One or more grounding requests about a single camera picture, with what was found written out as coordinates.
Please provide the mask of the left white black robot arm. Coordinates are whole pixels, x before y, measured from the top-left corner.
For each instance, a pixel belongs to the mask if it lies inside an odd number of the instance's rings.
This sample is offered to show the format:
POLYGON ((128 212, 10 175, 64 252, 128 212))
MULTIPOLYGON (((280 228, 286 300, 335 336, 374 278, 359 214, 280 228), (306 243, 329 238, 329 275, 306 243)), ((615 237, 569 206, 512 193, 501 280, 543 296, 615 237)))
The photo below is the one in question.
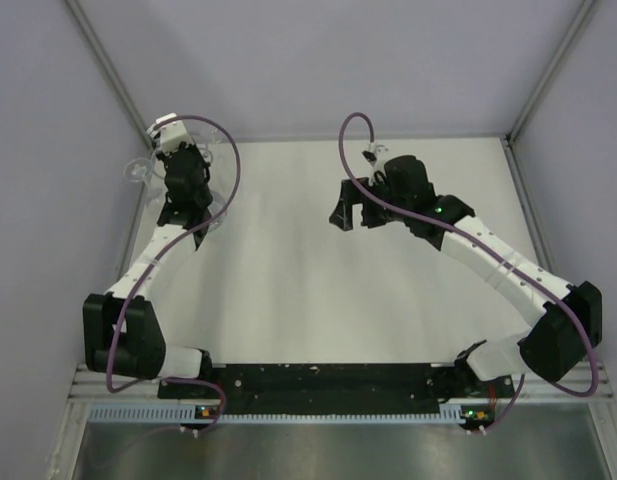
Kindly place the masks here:
POLYGON ((214 387, 209 353, 169 345, 157 316, 175 274, 192 258, 208 230, 186 235, 160 259, 159 252, 181 234, 211 218, 210 165, 198 147, 182 142, 157 158, 165 167, 166 202, 140 257, 104 294, 89 295, 82 308, 87 367, 104 373, 113 358, 115 375, 142 380, 179 377, 193 396, 214 387))

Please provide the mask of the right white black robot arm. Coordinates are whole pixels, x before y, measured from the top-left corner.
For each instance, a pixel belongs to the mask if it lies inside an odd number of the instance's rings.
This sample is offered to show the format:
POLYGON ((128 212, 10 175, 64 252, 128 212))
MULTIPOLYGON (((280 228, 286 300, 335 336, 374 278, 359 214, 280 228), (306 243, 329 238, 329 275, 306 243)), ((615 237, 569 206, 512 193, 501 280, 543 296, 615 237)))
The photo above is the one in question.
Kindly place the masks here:
POLYGON ((330 223, 352 230, 353 208, 360 206, 366 228, 403 224, 475 273, 527 325, 500 340, 479 340, 458 355, 465 364, 454 380, 462 393, 475 396, 495 378, 529 372, 556 384, 600 343, 602 295, 596 286, 575 286, 544 270, 498 238, 462 200, 436 194, 415 156, 381 161, 370 150, 362 155, 372 173, 342 181, 330 223))

